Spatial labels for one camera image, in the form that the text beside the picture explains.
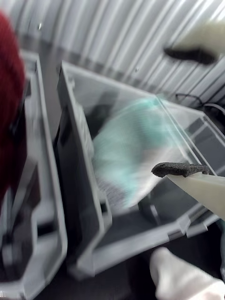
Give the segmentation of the gripper cream left finger black foam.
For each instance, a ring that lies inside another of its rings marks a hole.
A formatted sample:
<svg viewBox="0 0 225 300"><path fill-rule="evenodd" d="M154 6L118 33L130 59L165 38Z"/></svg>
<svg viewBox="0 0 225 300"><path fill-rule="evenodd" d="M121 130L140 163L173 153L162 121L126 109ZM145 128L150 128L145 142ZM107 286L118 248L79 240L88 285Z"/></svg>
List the gripper cream left finger black foam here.
<svg viewBox="0 0 225 300"><path fill-rule="evenodd" d="M225 55L225 22L208 21L189 30L164 53L176 60L212 65Z"/></svg>

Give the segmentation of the gripper cream right finger black foam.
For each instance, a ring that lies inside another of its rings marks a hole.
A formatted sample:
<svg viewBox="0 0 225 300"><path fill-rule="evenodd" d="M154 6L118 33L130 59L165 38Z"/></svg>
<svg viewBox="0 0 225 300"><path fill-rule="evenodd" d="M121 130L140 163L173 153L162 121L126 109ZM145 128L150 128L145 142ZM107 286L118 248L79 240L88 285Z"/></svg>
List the gripper cream right finger black foam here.
<svg viewBox="0 0 225 300"><path fill-rule="evenodd" d="M225 178L209 175L206 165L162 162L151 172L167 177L220 219L225 219Z"/></svg>

